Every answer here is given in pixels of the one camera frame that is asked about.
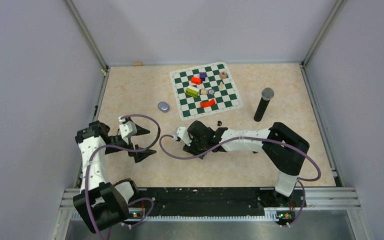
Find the lavender earbud charging case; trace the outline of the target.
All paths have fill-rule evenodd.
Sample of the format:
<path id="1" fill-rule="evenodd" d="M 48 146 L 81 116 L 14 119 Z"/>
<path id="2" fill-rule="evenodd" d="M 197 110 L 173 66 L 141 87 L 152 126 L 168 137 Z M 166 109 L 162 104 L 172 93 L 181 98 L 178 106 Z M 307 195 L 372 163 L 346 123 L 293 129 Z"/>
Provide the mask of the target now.
<path id="1" fill-rule="evenodd" d="M 167 102 L 165 101 L 161 101 L 157 104 L 157 107 L 160 111 L 162 111 L 163 113 L 167 113 L 170 111 L 170 106 Z"/>

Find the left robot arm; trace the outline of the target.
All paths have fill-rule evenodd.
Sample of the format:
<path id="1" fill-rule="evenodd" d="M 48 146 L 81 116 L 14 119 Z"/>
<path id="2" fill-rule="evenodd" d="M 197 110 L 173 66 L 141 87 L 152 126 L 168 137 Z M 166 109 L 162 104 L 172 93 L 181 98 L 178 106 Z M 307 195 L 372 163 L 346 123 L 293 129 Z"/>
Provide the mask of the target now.
<path id="1" fill-rule="evenodd" d="M 93 234 L 127 220 L 129 207 L 136 206 L 141 198 L 130 178 L 110 183 L 106 155 L 127 151 L 135 163 L 140 163 L 156 153 L 150 146 L 142 148 L 131 141 L 132 137 L 150 134 L 150 130 L 129 117 L 122 120 L 119 127 L 118 134 L 110 135 L 111 128 L 97 120 L 75 136 L 82 157 L 83 179 L 79 194 L 73 197 L 73 206 Z"/>

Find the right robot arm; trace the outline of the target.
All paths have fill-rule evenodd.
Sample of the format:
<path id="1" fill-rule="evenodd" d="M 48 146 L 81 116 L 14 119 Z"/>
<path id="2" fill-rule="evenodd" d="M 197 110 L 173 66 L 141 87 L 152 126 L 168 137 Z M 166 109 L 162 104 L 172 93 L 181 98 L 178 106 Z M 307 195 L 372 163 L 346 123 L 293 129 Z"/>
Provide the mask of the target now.
<path id="1" fill-rule="evenodd" d="M 184 143 L 183 151 L 201 159 L 207 151 L 265 153 L 279 171 L 273 192 L 273 200 L 279 206 L 287 206 L 293 200 L 293 189 L 310 148 L 307 140 L 281 122 L 261 130 L 213 130 L 196 120 L 189 127 L 178 127 L 174 138 Z"/>

